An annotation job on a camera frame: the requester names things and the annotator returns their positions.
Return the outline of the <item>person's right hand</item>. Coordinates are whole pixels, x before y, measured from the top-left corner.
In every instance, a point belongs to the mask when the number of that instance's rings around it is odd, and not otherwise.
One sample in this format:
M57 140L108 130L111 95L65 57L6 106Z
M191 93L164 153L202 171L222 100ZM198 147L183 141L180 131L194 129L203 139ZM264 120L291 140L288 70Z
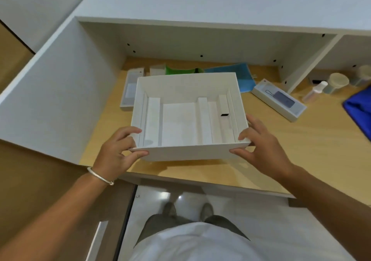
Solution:
M238 139L248 139L255 147L254 151L250 151L254 154L254 160L247 162L275 181L280 182L288 178L297 169L278 139L267 128L266 132L257 132L252 127L248 127L239 134Z

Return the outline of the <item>person's left hand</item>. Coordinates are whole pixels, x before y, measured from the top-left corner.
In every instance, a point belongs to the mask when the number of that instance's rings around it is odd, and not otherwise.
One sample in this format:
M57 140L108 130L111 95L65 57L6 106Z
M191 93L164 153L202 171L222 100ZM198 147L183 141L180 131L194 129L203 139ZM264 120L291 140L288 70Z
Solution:
M126 172L136 161L125 161L123 152L136 147L131 134L140 134L138 127L121 127L106 140L100 148L89 174L102 182L114 185L114 181Z

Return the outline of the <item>white cardboard box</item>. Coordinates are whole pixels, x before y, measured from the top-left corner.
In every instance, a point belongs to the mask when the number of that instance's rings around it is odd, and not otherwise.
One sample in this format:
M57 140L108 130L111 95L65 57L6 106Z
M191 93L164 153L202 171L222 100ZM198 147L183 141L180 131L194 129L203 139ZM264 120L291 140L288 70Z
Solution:
M250 145L234 72L139 77L131 125L142 132L130 151L147 161L225 160Z

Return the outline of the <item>person's left forearm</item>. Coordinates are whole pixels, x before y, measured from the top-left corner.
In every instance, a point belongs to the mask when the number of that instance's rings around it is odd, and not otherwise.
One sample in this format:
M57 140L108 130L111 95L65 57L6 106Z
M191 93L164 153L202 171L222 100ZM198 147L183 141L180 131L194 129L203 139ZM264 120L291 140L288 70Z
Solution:
M52 261L109 184L82 175L48 210L0 249L0 261Z

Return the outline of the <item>person's right forearm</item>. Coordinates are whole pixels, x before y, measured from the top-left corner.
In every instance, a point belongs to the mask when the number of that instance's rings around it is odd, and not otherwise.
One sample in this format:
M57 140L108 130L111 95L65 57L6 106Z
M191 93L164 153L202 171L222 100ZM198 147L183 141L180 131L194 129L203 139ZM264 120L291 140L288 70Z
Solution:
M292 165L276 179L356 261L371 261L371 207Z

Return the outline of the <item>white power bank box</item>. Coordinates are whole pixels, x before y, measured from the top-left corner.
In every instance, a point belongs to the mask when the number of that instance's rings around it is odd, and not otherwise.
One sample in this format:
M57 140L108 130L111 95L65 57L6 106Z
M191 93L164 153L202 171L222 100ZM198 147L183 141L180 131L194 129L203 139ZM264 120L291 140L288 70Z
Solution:
M307 106L266 79L254 86L251 93L290 122L296 122Z

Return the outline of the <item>light blue cloth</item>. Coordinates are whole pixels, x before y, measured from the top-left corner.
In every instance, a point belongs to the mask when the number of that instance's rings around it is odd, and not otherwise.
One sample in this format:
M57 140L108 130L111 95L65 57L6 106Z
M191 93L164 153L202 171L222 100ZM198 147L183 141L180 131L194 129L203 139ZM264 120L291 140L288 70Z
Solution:
M237 77L240 93L247 93L253 90L256 82L246 63L237 63L227 66L217 66L203 69L205 73L234 72Z

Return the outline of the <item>person's grey shoe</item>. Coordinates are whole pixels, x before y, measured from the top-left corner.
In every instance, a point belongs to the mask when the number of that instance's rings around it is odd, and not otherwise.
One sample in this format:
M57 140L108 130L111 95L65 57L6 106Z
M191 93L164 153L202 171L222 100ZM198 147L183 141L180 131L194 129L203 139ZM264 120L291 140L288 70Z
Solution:
M176 217L177 211L173 202L167 202L162 210L162 215L167 217Z
M214 215L213 206L210 203L205 203L202 206L199 220L205 222L208 218Z

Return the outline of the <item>long white product box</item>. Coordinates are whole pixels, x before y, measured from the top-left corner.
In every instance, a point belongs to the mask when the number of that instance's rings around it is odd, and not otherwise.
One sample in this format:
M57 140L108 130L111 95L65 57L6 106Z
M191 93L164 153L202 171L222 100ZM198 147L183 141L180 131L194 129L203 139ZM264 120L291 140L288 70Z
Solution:
M133 68L127 71L125 86L120 101L122 111L132 111L134 108L137 81L139 77L145 76L145 68Z

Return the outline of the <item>clear spray bottle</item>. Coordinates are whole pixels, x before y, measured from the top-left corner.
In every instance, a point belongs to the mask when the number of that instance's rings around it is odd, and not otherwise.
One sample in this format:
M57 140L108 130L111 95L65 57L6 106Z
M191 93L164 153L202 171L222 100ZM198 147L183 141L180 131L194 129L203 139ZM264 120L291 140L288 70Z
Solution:
M327 87L327 81L321 81L321 83L314 86L309 93L302 97L302 103L308 104L316 100L316 98L322 94L323 90Z

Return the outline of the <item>grey trousers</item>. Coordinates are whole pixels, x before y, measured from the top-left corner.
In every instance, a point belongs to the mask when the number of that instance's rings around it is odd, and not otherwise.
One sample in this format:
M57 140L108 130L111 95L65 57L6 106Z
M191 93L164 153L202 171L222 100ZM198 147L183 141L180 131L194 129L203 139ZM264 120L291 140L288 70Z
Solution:
M248 239L248 237L244 235L244 233L240 231L237 226L235 226L231 221L229 221L225 217L219 215L206 215L206 216L203 215L201 216L201 222L206 222L218 227L225 228L227 230L230 230L231 232L234 232ZM141 231L141 234L136 242L136 245L145 238L152 236L160 231L167 230L176 226L185 225L188 223L193 223L193 221L181 216L172 217L161 213L152 215L146 221L143 230Z

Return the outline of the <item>white shirt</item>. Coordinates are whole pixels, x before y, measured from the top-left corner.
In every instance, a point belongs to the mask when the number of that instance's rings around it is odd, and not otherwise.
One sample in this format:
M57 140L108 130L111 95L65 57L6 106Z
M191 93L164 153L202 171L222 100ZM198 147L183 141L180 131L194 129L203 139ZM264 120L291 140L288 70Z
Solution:
M140 241L128 261L265 261L246 238L219 226L192 222Z

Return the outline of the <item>dark blue cloth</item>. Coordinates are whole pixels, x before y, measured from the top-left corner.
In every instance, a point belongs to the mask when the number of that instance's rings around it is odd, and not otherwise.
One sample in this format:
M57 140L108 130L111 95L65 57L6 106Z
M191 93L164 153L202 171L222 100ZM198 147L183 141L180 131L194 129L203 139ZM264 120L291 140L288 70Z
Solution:
M371 85L346 99L342 107L371 142Z

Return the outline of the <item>brown drawer cabinet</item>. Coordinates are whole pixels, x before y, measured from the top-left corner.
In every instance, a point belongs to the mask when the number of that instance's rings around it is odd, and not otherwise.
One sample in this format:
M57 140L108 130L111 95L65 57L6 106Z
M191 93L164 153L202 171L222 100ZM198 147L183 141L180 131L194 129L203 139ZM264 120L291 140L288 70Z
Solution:
M0 140L0 248L55 203L86 168ZM108 221L96 261L114 261L134 185L117 180L97 198L53 261L85 261Z

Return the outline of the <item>white desk hutch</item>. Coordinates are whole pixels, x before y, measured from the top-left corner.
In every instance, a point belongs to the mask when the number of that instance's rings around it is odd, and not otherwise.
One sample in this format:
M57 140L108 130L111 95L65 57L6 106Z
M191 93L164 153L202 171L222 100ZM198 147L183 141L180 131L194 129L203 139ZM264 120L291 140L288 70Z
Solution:
M350 68L371 0L82 0L0 94L0 140L79 163L127 57Z

